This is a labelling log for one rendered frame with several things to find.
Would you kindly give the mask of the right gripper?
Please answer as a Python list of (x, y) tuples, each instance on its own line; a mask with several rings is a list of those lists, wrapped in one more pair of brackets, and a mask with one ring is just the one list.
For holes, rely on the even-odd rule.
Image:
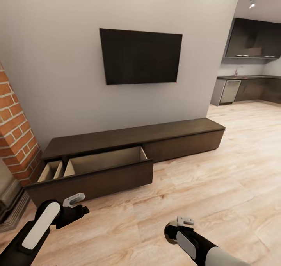
[(176, 235), (177, 235), (177, 230), (180, 228), (180, 226), (172, 226), (169, 225), (168, 227), (165, 227), (165, 233), (168, 234), (168, 238), (177, 240)]

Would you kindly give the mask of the pillar candle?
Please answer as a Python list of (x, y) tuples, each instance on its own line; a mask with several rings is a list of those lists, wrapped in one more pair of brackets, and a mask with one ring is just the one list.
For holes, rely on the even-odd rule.
[[(166, 225), (166, 227), (168, 227), (169, 225), (177, 226), (177, 220), (172, 220), (171, 222), (169, 222), (169, 223)], [(165, 228), (164, 228), (164, 235), (165, 235), (166, 240), (167, 240), (170, 244), (173, 244), (173, 245), (176, 245), (176, 244), (177, 244), (177, 241), (176, 241), (176, 240), (173, 240), (173, 239), (168, 238), (168, 234), (165, 233)]]

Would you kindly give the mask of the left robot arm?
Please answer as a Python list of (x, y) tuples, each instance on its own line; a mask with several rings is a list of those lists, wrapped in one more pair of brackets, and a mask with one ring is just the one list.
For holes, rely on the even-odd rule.
[(31, 266), (50, 234), (50, 225), (60, 229), (89, 213), (87, 206), (72, 207), (83, 199), (85, 194), (78, 193), (65, 199), (63, 206), (56, 199), (43, 202), (36, 210), (35, 219), (28, 221), (0, 254), (0, 266)]

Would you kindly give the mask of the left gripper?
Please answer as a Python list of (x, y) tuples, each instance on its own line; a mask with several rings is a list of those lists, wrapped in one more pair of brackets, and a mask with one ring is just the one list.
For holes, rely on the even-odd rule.
[(66, 221), (62, 224), (57, 224), (56, 229), (60, 229), (68, 224), (71, 224), (72, 222), (80, 219), (83, 217), (83, 215), (89, 213), (89, 209), (87, 206), (82, 207), (82, 205), (77, 205), (74, 208), (67, 207), (69, 209), (69, 215)]

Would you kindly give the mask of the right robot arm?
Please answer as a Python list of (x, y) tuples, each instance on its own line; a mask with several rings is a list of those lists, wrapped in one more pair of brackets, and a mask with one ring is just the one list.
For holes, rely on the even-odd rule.
[(168, 238), (176, 240), (198, 266), (253, 266), (230, 255), (184, 224), (194, 225), (195, 221), (191, 217), (177, 216), (177, 226), (165, 227), (165, 233)]

